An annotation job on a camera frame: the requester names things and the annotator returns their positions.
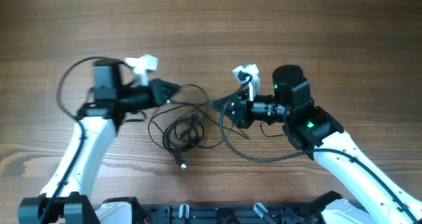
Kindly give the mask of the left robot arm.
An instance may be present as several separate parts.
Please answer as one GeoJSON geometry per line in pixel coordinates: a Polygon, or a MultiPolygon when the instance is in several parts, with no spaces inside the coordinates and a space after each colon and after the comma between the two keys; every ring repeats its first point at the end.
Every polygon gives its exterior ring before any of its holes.
{"type": "Polygon", "coordinates": [[[157,58],[144,55],[124,61],[92,57],[93,101],[82,104],[73,137],[61,162],[39,196],[24,198],[17,211],[19,223],[151,223],[135,197],[110,198],[94,209],[90,197],[107,149],[117,137],[126,114],[161,107],[180,85],[149,80],[157,58]]]}

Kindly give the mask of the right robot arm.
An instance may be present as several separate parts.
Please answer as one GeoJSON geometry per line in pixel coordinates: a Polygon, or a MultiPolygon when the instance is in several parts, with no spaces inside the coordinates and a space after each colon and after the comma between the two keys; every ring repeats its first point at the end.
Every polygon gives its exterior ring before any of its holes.
{"type": "Polygon", "coordinates": [[[256,65],[233,70],[240,87],[212,107],[237,128],[255,121],[282,123],[296,156],[307,155],[331,172],[357,199],[355,207],[341,194],[327,192],[309,204],[309,223],[420,223],[421,202],[396,185],[356,145],[344,127],[316,106],[309,81],[298,65],[272,73],[273,95],[260,92],[256,65]]]}

